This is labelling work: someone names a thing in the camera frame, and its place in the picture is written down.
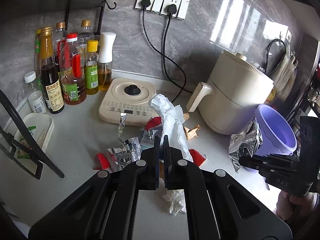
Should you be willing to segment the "person's right hand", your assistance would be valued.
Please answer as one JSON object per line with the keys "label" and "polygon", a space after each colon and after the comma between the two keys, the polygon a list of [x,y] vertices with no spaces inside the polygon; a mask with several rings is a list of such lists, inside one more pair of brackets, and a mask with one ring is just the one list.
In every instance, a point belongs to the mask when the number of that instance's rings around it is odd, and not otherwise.
{"label": "person's right hand", "polygon": [[308,217],[319,205],[319,194],[309,192],[304,197],[296,197],[281,191],[273,213],[283,221]]}

